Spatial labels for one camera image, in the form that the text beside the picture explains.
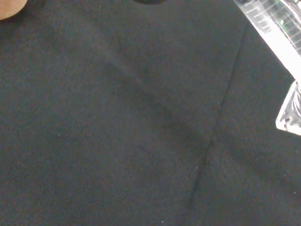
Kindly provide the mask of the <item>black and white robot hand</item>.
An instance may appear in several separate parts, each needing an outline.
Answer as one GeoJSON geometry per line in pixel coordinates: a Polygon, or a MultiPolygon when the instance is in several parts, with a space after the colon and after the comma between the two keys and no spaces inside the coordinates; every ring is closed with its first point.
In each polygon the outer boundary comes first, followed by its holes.
{"type": "Polygon", "coordinates": [[[156,5],[166,2],[166,0],[134,0],[134,2],[144,5],[156,5]]]}

